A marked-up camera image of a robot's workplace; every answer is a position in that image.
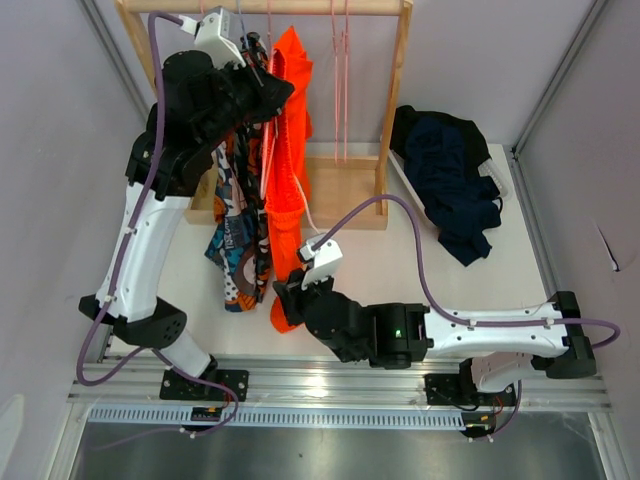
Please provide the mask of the orange grey camouflage shorts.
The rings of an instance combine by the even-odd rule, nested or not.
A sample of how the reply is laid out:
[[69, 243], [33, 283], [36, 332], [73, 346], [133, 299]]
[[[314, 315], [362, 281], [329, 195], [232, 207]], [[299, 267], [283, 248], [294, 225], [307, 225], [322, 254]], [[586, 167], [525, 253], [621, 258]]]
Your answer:
[[265, 200], [260, 196], [264, 127], [264, 123], [246, 123], [235, 134], [234, 163], [242, 192], [243, 237], [233, 275], [238, 294], [232, 304], [239, 312], [252, 310], [263, 301], [272, 267]]

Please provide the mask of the blue wire hanger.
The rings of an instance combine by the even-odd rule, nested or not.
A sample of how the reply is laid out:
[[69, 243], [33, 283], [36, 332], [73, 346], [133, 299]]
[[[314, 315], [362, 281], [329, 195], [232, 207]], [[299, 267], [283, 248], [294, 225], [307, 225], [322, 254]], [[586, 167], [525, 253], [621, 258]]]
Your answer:
[[246, 26], [245, 26], [245, 22], [244, 22], [244, 16], [243, 16], [243, 11], [242, 11], [242, 6], [241, 6], [241, 0], [236, 0], [236, 8], [237, 8], [237, 12], [238, 12], [238, 16], [239, 16], [240, 25], [241, 25], [241, 29], [242, 29], [243, 35], [246, 36]]

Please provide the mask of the black shorts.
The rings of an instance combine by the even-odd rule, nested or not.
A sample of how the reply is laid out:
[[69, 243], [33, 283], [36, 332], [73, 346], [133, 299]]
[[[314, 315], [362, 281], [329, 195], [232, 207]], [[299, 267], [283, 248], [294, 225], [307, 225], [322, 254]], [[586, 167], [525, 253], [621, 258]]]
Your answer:
[[390, 140], [390, 149], [407, 159], [405, 144], [409, 133], [422, 118], [436, 120], [443, 126], [455, 128], [460, 134], [464, 146], [465, 175], [478, 175], [478, 167], [490, 159], [488, 145], [477, 125], [466, 119], [438, 111], [417, 111], [410, 105], [396, 108]]

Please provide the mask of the navy blue shorts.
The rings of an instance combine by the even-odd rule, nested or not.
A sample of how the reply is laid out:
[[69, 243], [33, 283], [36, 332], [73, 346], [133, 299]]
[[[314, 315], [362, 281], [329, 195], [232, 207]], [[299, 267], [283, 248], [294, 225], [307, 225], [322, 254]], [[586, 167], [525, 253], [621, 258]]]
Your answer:
[[464, 146], [458, 131], [422, 118], [405, 144], [404, 172], [439, 230], [439, 243], [467, 267], [489, 256], [484, 232], [502, 224], [494, 201], [499, 191], [490, 178], [465, 175]]

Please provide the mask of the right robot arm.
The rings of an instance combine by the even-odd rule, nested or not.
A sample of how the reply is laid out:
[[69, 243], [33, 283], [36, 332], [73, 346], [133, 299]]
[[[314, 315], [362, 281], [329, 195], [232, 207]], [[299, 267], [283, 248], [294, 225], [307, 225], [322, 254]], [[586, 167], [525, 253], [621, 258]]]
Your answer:
[[333, 288], [327, 277], [310, 283], [294, 271], [274, 290], [286, 321], [303, 325], [341, 362], [408, 369], [431, 358], [461, 358], [456, 389], [479, 403], [542, 372], [549, 379], [591, 377], [597, 364], [590, 339], [573, 323], [580, 310], [574, 293], [522, 310], [481, 311], [462, 324], [458, 312], [416, 303], [363, 306]]

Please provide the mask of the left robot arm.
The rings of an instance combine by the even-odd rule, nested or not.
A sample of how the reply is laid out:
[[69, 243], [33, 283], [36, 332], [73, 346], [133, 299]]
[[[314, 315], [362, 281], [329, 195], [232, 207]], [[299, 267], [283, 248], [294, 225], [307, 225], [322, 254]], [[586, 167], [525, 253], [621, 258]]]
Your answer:
[[102, 285], [80, 299], [79, 311], [135, 352], [154, 350], [183, 374], [197, 400], [216, 390], [213, 359], [186, 329], [184, 311], [161, 299], [160, 275], [180, 218], [214, 151], [246, 123], [281, 112], [293, 85], [242, 56], [218, 63], [199, 50], [153, 60], [157, 102], [134, 141], [126, 166], [125, 209]]

